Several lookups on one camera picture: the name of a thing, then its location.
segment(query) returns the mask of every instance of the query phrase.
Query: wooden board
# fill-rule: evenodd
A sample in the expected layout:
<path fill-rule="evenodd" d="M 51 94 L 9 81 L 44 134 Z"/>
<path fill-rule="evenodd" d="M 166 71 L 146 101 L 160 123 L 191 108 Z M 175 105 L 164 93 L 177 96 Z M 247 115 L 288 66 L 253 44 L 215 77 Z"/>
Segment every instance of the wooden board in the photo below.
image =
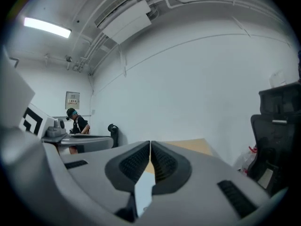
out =
<path fill-rule="evenodd" d="M 195 151 L 198 153 L 204 153 L 204 154 L 212 156 L 210 146 L 204 138 L 194 139 L 194 140 L 185 140 L 185 141 L 165 141 L 165 143 L 168 143 L 168 144 L 171 144 L 174 146 L 183 147 L 188 150 L 192 150 L 192 151 Z M 150 155 L 149 164 L 147 165 L 145 171 L 152 173 L 152 174 L 155 173 L 154 167 L 151 163 L 151 155 Z"/>

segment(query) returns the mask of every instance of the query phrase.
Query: ceiling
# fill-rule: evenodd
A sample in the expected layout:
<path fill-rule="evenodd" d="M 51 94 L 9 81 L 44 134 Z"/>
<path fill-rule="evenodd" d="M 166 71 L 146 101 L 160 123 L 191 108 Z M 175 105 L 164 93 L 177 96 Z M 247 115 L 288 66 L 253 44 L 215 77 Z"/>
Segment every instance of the ceiling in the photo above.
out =
<path fill-rule="evenodd" d="M 117 44 L 102 34 L 94 21 L 114 0 L 30 0 L 16 18 L 7 44 L 11 57 L 45 61 L 48 66 L 66 66 L 66 56 L 72 57 L 70 69 L 91 72 Z M 160 16 L 170 9 L 165 3 L 154 5 Z M 68 39 L 45 31 L 23 26 L 25 17 L 33 17 L 71 29 Z M 101 46 L 94 46 L 101 41 Z M 83 59 L 87 51 L 89 59 Z"/>

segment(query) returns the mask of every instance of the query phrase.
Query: electrical panel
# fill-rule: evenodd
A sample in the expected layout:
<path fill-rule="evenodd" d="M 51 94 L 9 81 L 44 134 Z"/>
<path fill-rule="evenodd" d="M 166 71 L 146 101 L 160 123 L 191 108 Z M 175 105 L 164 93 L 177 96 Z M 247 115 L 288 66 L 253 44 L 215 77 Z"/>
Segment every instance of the electrical panel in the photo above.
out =
<path fill-rule="evenodd" d="M 73 108 L 79 109 L 79 93 L 77 92 L 66 92 L 65 109 Z"/>

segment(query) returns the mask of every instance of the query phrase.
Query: white ceiling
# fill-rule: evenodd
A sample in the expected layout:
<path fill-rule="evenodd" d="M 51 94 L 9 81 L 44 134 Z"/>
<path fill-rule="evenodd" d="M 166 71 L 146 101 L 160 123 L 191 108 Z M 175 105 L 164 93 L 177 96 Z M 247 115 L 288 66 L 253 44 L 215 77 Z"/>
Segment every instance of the white ceiling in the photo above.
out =
<path fill-rule="evenodd" d="M 80 57 L 85 55 L 90 44 L 101 32 L 96 28 L 94 21 L 113 1 L 31 0 L 18 15 L 15 27 L 12 28 L 7 44 L 9 55 L 19 59 L 24 57 L 45 60 L 45 54 L 49 54 L 50 62 L 61 66 L 67 66 L 66 55 L 71 56 L 74 62 L 80 61 Z M 169 10 L 164 3 L 161 3 L 158 8 L 160 15 Z M 23 20 L 26 16 L 69 28 L 72 31 L 71 35 L 66 39 L 45 31 L 24 27 Z M 96 66 L 104 54 L 101 49 L 95 53 L 89 61 L 90 66 Z"/>

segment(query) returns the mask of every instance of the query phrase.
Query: air vent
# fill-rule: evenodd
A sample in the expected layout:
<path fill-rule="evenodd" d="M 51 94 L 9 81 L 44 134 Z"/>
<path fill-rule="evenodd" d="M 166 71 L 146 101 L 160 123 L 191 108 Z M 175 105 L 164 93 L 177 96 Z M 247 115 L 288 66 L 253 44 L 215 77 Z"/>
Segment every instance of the air vent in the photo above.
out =
<path fill-rule="evenodd" d="M 113 3 L 111 3 L 104 12 L 95 20 L 95 25 L 98 27 L 108 15 L 110 15 L 114 10 L 116 10 L 119 6 L 124 4 L 126 1 L 129 0 L 115 0 Z"/>

